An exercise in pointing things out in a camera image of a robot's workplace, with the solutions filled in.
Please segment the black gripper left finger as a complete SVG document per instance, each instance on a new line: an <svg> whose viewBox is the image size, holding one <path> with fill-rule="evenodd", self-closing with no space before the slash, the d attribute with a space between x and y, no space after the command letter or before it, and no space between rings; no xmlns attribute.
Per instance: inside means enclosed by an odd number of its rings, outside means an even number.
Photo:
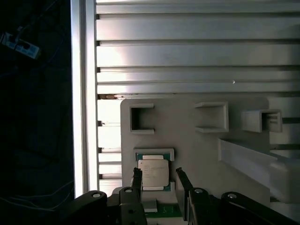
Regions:
<svg viewBox="0 0 300 225"><path fill-rule="evenodd" d="M141 202L142 171L134 168L131 184L110 197L89 191L71 202L71 225L146 225Z"/></svg>

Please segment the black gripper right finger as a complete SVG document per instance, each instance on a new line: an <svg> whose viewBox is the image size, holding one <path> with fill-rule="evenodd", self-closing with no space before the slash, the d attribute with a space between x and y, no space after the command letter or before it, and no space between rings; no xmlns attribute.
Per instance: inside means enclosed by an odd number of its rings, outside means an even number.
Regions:
<svg viewBox="0 0 300 225"><path fill-rule="evenodd" d="M298 222L238 192L220 198L193 187L182 168L176 169L176 198L189 225L297 225Z"/></svg>

